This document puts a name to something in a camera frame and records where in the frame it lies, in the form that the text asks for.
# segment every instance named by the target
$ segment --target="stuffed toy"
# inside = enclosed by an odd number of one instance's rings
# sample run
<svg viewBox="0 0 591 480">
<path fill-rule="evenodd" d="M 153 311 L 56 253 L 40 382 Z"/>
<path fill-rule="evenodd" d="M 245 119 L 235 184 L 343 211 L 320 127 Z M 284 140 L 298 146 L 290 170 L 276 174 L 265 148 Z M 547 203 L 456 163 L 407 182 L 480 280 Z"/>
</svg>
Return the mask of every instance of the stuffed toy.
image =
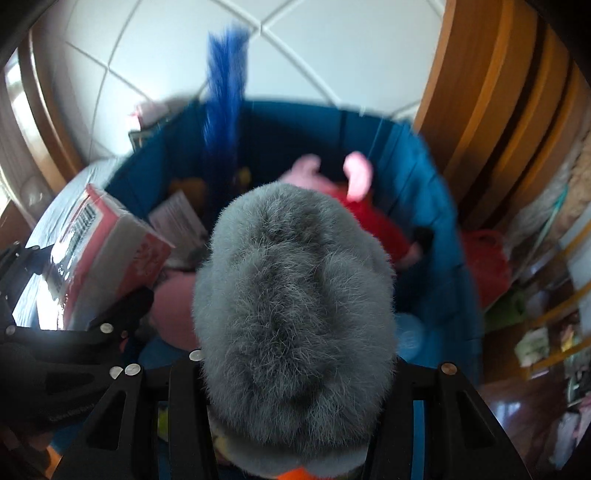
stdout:
<svg viewBox="0 0 591 480">
<path fill-rule="evenodd" d="M 343 171 L 349 180 L 347 185 L 336 185 L 319 171 L 320 159 L 316 155 L 305 155 L 281 176 L 280 181 L 336 198 L 364 230 L 380 240 L 397 271 L 410 268 L 430 250 L 433 242 L 431 229 L 415 228 L 411 244 L 387 216 L 373 207 L 369 192 L 373 169 L 363 154 L 353 152 L 345 158 Z"/>
<path fill-rule="evenodd" d="M 195 282 L 216 449 L 254 475 L 363 464 L 392 383 L 394 270 L 328 195 L 283 181 L 220 215 Z"/>
</svg>

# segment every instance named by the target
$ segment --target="orange object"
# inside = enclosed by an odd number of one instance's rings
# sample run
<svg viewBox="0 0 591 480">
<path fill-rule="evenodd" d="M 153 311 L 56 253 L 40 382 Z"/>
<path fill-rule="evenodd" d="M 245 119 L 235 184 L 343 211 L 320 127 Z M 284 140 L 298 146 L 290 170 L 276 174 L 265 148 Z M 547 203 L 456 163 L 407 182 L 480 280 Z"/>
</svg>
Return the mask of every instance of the orange object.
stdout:
<svg viewBox="0 0 591 480">
<path fill-rule="evenodd" d="M 304 468 L 298 468 L 291 472 L 284 473 L 277 477 L 278 480 L 322 480 L 317 476 L 310 475 Z"/>
<path fill-rule="evenodd" d="M 57 464 L 60 463 L 61 455 L 57 453 L 51 446 L 47 448 L 47 451 L 49 453 L 50 464 L 49 467 L 47 467 L 47 470 L 45 470 L 45 476 L 47 478 L 51 478 L 53 473 L 56 471 Z"/>
</svg>

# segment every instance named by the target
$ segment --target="pink ear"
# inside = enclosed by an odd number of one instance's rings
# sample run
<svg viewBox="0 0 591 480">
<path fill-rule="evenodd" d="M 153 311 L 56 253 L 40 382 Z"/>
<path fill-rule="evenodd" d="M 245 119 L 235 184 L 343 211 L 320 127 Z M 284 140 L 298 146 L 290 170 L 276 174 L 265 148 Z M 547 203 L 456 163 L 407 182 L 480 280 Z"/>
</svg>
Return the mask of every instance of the pink ear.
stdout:
<svg viewBox="0 0 591 480">
<path fill-rule="evenodd" d="M 374 177 L 371 162 L 361 152 L 353 152 L 347 155 L 343 164 L 343 171 L 349 179 L 347 200 L 360 202 L 368 194 Z"/>
<path fill-rule="evenodd" d="M 301 174 L 313 175 L 320 170 L 320 157 L 318 155 L 304 155 L 298 158 L 291 167 L 291 171 Z"/>
<path fill-rule="evenodd" d="M 316 155 L 304 155 L 298 158 L 291 170 L 286 171 L 279 180 L 302 189 L 331 194 L 331 192 L 336 190 L 336 185 L 324 175 L 318 173 L 319 170 L 320 157 Z"/>
</svg>

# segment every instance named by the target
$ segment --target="pink pillow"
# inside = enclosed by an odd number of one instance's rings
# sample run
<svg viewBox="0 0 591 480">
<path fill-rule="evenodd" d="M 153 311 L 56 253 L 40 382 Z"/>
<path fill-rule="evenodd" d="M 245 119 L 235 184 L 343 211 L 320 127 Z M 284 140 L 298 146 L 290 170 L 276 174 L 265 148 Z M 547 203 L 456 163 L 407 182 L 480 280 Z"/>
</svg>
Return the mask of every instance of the pink pillow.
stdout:
<svg viewBox="0 0 591 480">
<path fill-rule="evenodd" d="M 154 292 L 150 323 L 166 343 L 191 352 L 199 348 L 191 316 L 196 274 L 169 272 L 169 276 Z"/>
</svg>

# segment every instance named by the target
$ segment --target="white label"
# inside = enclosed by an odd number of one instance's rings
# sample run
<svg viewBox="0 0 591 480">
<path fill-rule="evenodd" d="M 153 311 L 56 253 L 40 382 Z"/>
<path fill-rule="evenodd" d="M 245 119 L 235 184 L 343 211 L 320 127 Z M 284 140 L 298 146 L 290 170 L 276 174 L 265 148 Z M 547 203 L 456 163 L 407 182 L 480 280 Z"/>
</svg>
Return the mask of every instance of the white label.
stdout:
<svg viewBox="0 0 591 480">
<path fill-rule="evenodd" d="M 207 242 L 207 230 L 181 190 L 158 205 L 148 218 L 154 230 L 174 245 L 168 262 L 171 267 L 186 264 L 191 253 Z"/>
</svg>

